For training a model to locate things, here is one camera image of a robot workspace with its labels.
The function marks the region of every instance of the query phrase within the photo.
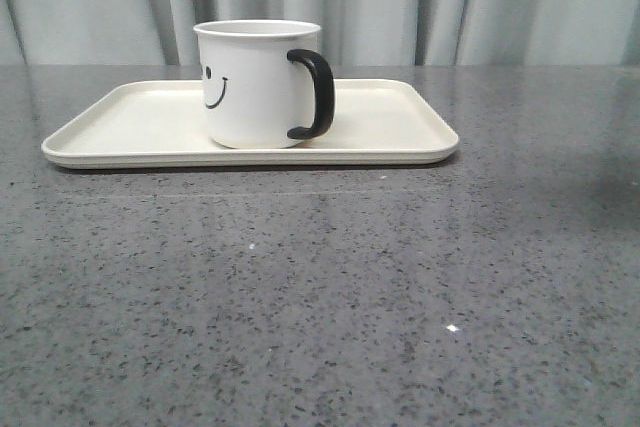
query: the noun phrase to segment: gray curtain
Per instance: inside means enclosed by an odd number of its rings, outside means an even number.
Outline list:
[[[196,22],[323,26],[334,65],[637,64],[639,0],[0,0],[0,64],[198,63]]]

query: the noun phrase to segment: black handle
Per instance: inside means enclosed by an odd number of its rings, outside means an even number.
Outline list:
[[[287,59],[300,62],[309,69],[316,96],[316,110],[311,127],[294,127],[287,132],[287,137],[298,140],[312,139],[329,130],[333,122],[336,101],[333,74],[324,57],[313,50],[292,49],[287,52]]]

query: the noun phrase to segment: white mug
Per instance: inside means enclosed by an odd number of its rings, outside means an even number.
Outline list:
[[[335,91],[316,52],[320,26],[288,20],[229,20],[194,28],[206,125],[226,147],[290,147],[331,126]]]

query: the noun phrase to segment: speckled gray countertop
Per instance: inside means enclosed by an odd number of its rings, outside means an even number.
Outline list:
[[[640,425],[639,68],[336,69],[416,87],[429,168],[40,152],[198,72],[0,68],[0,425]]]

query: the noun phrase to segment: rectangular tray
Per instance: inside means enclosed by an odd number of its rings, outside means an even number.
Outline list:
[[[329,132],[288,149],[229,149],[204,131],[199,80],[117,87],[42,143],[67,168],[206,165],[424,164],[457,148],[458,135],[409,84],[336,79]]]

